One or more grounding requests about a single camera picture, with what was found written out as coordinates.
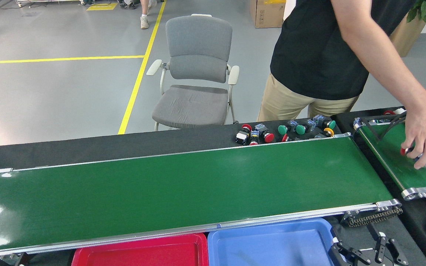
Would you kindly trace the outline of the person's right hand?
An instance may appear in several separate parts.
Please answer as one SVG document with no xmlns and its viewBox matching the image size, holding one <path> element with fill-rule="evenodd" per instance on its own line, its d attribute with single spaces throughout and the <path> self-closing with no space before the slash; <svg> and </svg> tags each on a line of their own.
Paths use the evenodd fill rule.
<svg viewBox="0 0 426 266">
<path fill-rule="evenodd" d="M 405 140 L 402 149 L 411 149 L 408 158 L 419 158 L 414 163 L 415 169 L 426 166 L 426 99 L 407 107 L 405 119 Z"/>
</svg>

